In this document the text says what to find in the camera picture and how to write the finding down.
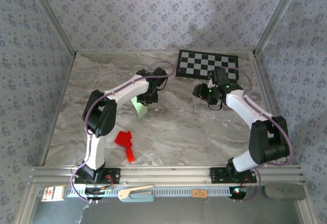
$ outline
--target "orange label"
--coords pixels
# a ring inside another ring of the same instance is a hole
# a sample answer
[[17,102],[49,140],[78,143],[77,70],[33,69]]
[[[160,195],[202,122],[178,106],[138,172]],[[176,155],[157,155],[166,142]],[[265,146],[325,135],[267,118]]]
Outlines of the orange label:
[[192,197],[206,198],[206,190],[192,190]]

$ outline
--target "green paper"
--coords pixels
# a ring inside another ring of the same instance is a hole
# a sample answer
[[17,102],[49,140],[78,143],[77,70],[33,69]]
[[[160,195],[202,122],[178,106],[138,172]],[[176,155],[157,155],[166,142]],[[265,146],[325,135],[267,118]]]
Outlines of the green paper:
[[148,111],[148,107],[137,102],[137,97],[131,99],[133,106],[136,109],[138,119],[141,119]]

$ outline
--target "wall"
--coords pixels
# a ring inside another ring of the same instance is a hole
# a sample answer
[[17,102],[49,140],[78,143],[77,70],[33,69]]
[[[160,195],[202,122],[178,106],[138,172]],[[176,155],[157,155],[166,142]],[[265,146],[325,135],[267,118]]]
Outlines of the wall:
[[77,51],[252,50],[278,0],[49,0]]
[[293,0],[260,57],[321,223],[327,223],[327,0]]
[[0,223],[11,223],[72,59],[36,0],[0,0],[0,10]]

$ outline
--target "black cable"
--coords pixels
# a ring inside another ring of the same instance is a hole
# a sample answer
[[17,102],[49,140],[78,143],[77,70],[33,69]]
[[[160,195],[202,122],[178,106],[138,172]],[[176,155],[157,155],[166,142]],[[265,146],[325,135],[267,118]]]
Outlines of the black cable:
[[160,89],[157,88],[157,90],[158,91],[163,90],[166,87],[167,81],[168,81],[168,78],[166,78],[166,82],[165,82],[165,85],[163,86],[163,88],[160,88]]
[[208,103],[208,107],[209,107],[210,110],[221,110],[221,109],[223,108],[223,102],[220,103],[220,107],[219,107],[219,109],[212,109],[212,108],[210,107],[210,104],[209,104],[209,103]]

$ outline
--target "checkerboard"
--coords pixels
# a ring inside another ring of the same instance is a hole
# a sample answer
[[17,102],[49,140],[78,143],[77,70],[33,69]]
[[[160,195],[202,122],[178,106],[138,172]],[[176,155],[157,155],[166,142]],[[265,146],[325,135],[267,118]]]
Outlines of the checkerboard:
[[[238,57],[232,55],[213,54],[180,50],[176,68],[176,77],[188,77],[195,79],[208,79],[209,71],[215,67],[239,67]],[[226,69],[230,82],[236,83],[239,72],[234,69]]]

